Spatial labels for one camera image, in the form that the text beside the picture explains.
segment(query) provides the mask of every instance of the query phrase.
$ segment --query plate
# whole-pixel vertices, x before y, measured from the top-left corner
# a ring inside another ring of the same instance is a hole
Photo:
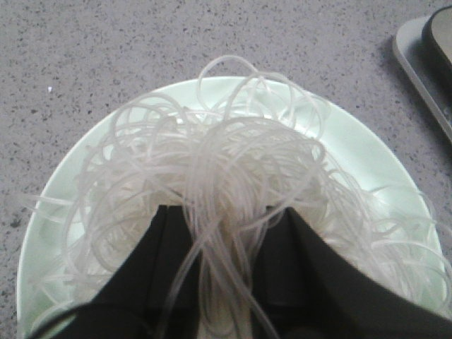
[[[206,78],[203,80],[204,97],[209,97],[215,102],[231,91],[242,79]],[[271,87],[278,90],[282,85],[271,83]],[[170,95],[182,106],[200,108],[195,101],[196,80],[175,83],[157,91]],[[331,107],[321,142],[338,164],[355,177],[363,189],[372,190],[387,185],[417,189],[405,168],[375,134],[343,109],[335,105]],[[80,171],[83,159],[88,153],[86,146],[95,145],[107,132],[111,116],[110,114],[94,126],[68,152],[47,182],[42,192],[43,196],[71,200],[76,195],[74,177]],[[385,199],[388,202],[402,204],[401,208],[408,213],[429,217],[429,211],[420,197],[401,197],[397,191],[391,190],[386,195]],[[38,203],[38,208],[54,217],[62,216],[63,213],[61,209],[45,203]],[[49,306],[47,297],[43,293],[36,295],[31,283],[36,273],[52,267],[52,257],[58,252],[59,236],[60,231],[56,223],[33,214],[23,241],[17,282],[17,315],[26,331],[30,330],[31,319]],[[431,241],[431,246],[439,249],[436,234]],[[66,291],[62,288],[59,293],[64,294]]]

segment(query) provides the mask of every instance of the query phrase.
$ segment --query countertop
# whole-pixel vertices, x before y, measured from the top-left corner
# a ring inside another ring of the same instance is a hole
[[[238,54],[366,124],[452,225],[452,147],[392,53],[397,29],[450,1],[0,0],[0,338],[38,194],[71,146],[121,104]]]

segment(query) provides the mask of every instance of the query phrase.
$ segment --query light green plate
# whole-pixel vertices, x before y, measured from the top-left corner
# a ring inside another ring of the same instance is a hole
[[[203,81],[203,92],[212,102],[219,100],[228,93],[240,80],[239,77],[214,77]],[[279,83],[272,83],[272,88],[282,88]],[[175,98],[182,106],[197,108],[196,80],[184,81],[158,91]],[[76,195],[74,177],[78,174],[83,159],[87,155],[86,146],[95,145],[109,128],[111,115],[105,117],[94,126],[82,139],[75,144],[66,157],[61,161],[50,180],[43,196],[65,198],[71,200]],[[385,185],[402,185],[416,189],[410,176],[386,145],[373,134],[366,126],[345,112],[332,105],[332,111],[326,120],[325,131],[321,137],[322,143],[327,147],[338,161],[339,165],[353,175],[363,189],[370,190]],[[429,217],[424,201],[418,197],[391,195],[387,200],[403,204],[403,209],[417,215]],[[51,215],[61,214],[55,207],[39,203],[40,209]],[[28,225],[23,241],[22,253],[18,267],[17,283],[17,315],[23,318],[23,327],[29,331],[32,319],[49,307],[49,300],[45,295],[36,295],[30,284],[32,277],[41,270],[52,265],[52,257],[58,253],[60,244],[60,230],[56,223],[48,222],[40,215],[34,214]],[[437,236],[432,240],[431,246],[439,248]],[[68,293],[61,284],[62,295]]]

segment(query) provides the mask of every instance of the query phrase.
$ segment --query granite surface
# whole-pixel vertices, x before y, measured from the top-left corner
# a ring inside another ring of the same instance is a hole
[[[97,121],[196,77],[221,54],[284,73],[346,109],[395,153],[452,225],[452,147],[397,64],[407,20],[450,1],[0,0],[0,338],[16,332],[16,272],[38,194]]]

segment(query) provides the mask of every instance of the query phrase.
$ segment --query gray speckled countertop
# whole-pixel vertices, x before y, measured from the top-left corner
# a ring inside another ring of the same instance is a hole
[[[452,147],[391,50],[400,25],[447,3],[0,0],[0,337],[16,332],[16,271],[30,217],[15,192],[39,193],[113,109],[196,77],[221,54],[284,73],[345,108],[452,225]]]

